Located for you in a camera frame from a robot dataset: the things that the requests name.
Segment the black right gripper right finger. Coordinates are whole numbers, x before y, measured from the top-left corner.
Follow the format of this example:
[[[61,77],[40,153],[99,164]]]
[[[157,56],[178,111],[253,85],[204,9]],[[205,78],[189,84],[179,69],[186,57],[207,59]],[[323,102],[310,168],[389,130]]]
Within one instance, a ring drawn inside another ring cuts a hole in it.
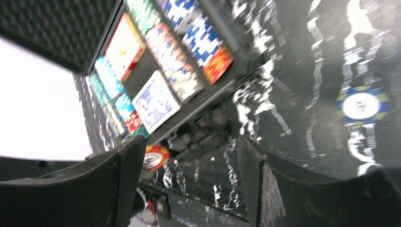
[[[246,136],[237,155],[251,227],[398,227],[401,171],[379,168],[348,180],[307,170]]]

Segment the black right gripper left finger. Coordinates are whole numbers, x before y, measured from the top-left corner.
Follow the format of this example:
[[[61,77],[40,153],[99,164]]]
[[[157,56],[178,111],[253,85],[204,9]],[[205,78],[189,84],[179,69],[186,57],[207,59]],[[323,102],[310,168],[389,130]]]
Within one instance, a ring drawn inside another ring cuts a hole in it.
[[[137,135],[98,156],[0,183],[3,227],[126,227],[146,151]]]

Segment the red yellow poker chip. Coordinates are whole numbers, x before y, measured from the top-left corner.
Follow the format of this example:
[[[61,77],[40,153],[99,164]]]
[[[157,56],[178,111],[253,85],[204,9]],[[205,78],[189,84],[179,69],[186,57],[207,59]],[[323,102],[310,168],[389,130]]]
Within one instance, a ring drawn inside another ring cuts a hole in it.
[[[146,146],[143,169],[153,171],[162,167],[170,158],[169,150],[161,145]]]

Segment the blue poker card deck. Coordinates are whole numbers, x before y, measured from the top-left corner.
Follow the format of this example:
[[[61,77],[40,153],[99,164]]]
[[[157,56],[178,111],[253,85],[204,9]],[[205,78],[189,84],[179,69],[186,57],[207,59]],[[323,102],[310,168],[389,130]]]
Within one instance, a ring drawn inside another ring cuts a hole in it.
[[[180,101],[159,70],[153,72],[132,104],[150,134],[181,109]]]

